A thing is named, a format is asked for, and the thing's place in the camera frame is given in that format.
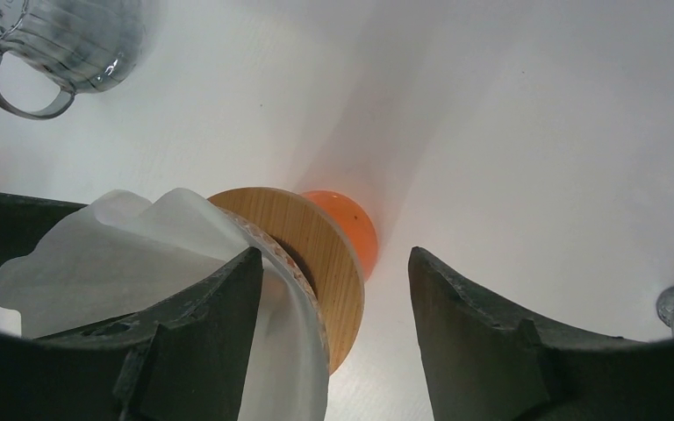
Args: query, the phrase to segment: glass pitcher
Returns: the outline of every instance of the glass pitcher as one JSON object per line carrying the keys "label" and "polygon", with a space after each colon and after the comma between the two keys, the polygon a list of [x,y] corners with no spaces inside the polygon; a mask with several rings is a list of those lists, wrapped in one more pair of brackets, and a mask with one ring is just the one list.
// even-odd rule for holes
{"label": "glass pitcher", "polygon": [[28,112],[0,92],[0,107],[31,119],[60,116],[83,92],[110,89],[133,71],[158,27],[161,0],[0,0],[0,66],[12,53],[61,91]]}

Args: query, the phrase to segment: white table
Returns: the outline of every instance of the white table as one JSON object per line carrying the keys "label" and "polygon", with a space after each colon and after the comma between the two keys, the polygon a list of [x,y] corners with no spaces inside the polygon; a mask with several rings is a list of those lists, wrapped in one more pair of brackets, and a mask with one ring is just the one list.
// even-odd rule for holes
{"label": "white table", "polygon": [[[382,254],[327,420],[432,419],[415,245],[565,323],[669,334],[653,305],[674,284],[674,2],[174,3],[115,90],[48,122],[0,111],[0,191],[358,200]],[[5,94],[47,103],[50,83],[20,64],[4,65]]]}

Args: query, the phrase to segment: glass pitcher handle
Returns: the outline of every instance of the glass pitcher handle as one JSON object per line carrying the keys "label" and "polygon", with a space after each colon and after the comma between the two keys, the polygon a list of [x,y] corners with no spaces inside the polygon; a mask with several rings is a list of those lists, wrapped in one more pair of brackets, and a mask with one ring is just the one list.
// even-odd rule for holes
{"label": "glass pitcher handle", "polygon": [[[0,53],[0,67],[1,67],[1,61],[4,59],[4,56]],[[27,111],[22,111],[19,108],[15,107],[14,105],[11,105],[9,101],[7,101],[2,95],[0,91],[0,107],[3,108],[4,110],[7,110],[11,114],[14,114],[16,116],[20,116],[23,118],[29,118],[32,120],[47,120],[49,118],[56,118],[66,112],[68,107],[71,106],[71,104],[74,102],[74,97],[76,93],[64,88],[61,88],[61,92],[58,94],[58,96],[53,100],[50,105],[48,105],[46,108],[40,111],[35,111],[35,112],[27,112]]]}

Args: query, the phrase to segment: wooden lid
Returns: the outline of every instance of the wooden lid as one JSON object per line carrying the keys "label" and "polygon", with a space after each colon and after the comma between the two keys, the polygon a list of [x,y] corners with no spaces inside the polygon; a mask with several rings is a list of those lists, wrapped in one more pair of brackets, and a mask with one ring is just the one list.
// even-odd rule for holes
{"label": "wooden lid", "polygon": [[355,343],[364,302],[362,271],[348,239],[316,204],[289,191],[252,187],[208,200],[258,225],[300,266],[319,301],[333,373]]}

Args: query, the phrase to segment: orange object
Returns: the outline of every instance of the orange object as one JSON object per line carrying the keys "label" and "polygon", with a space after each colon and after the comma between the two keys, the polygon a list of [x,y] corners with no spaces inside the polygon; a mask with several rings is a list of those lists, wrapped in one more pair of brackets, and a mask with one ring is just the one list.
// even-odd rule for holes
{"label": "orange object", "polygon": [[358,255],[367,280],[378,259],[378,236],[365,210],[351,198],[333,191],[307,191],[301,196],[319,206],[342,229]]}

